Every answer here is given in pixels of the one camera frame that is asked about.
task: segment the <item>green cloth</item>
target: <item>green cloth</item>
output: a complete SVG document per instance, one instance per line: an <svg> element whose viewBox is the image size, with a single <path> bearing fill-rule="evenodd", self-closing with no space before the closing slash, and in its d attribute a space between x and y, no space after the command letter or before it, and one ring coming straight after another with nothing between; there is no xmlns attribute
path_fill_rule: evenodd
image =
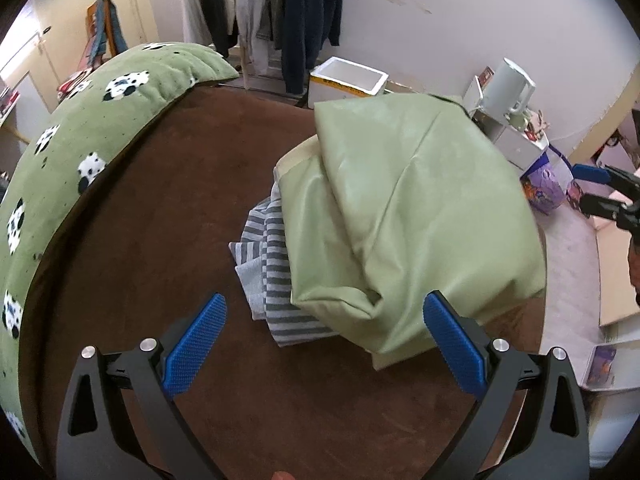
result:
<svg viewBox="0 0 640 480"><path fill-rule="evenodd" d="M30 298L37 288L32 287L33 277L47 259L53 235L73 228L72 222L65 222L61 228L63 220L76 216L86 206L85 197L105 181L120 160L117 156L153 118L196 83L237 76L222 56L204 46L137 46L98 68L71 92L52 113L40 139L32 142L20 159L0 205L0 219L8 226L7 242L0 244L4 294L0 404L34 458L29 432L37 428L25 428L18 390L23 387L18 384L18 356L20 336L30 328L30 309L38 304L37 298ZM100 178L94 183L98 174ZM56 264L45 279L54 273ZM29 323L22 323L23 314Z"/></svg>
<svg viewBox="0 0 640 480"><path fill-rule="evenodd" d="M393 94L315 115L318 140L276 168L292 304L381 368L434 346L422 321L434 289L481 323L543 289L518 176L462 107Z"/></svg>

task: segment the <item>white plastic bin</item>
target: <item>white plastic bin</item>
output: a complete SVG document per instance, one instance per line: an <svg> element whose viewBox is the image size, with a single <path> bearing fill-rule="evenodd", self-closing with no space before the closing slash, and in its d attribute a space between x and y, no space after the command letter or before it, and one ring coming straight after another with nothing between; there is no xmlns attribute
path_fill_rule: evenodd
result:
<svg viewBox="0 0 640 480"><path fill-rule="evenodd" d="M371 68L330 57L309 76L309 108L315 103L349 97L371 97L385 91L389 75Z"/></svg>

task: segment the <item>brown bed sheet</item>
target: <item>brown bed sheet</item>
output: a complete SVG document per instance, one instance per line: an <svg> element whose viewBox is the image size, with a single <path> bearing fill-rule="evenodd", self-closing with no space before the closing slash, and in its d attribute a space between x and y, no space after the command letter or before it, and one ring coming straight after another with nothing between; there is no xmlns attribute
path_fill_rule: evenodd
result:
<svg viewBox="0 0 640 480"><path fill-rule="evenodd" d="M40 423L50 458L83 346L133 348L220 292L226 327L176 403L230 480L276 470L296 480L419 479L433 464L473 403L438 351L375 372L342 338L279 349L266 323L251 320L227 244L268 196L276 161L314 132L308 110L196 88L127 157L79 222L49 305ZM537 351L543 317L543 300L530 300L490 332ZM135 406L131 413L161 465Z"/></svg>

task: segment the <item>window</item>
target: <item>window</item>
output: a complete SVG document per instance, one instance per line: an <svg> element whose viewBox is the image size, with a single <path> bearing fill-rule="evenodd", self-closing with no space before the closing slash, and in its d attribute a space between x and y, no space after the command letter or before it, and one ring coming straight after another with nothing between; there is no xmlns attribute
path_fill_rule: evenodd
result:
<svg viewBox="0 0 640 480"><path fill-rule="evenodd" d="M29 0L0 43L0 77L6 79L38 46L40 22Z"/></svg>

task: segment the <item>blue gripper pad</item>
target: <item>blue gripper pad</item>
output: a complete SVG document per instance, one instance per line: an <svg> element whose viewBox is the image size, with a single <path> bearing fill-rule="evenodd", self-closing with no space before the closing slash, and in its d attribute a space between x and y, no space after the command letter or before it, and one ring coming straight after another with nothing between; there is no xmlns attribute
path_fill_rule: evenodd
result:
<svg viewBox="0 0 640 480"><path fill-rule="evenodd" d="M225 298L216 294L166 358L162 387L169 397L175 397L189 389L225 321Z"/></svg>
<svg viewBox="0 0 640 480"><path fill-rule="evenodd" d="M434 292L424 298L422 316L460 389L481 399L487 389L484 359Z"/></svg>
<svg viewBox="0 0 640 480"><path fill-rule="evenodd" d="M586 164L574 164L571 168L571 173L577 180L587 180L598 184L608 184L611 180L607 170L587 166Z"/></svg>

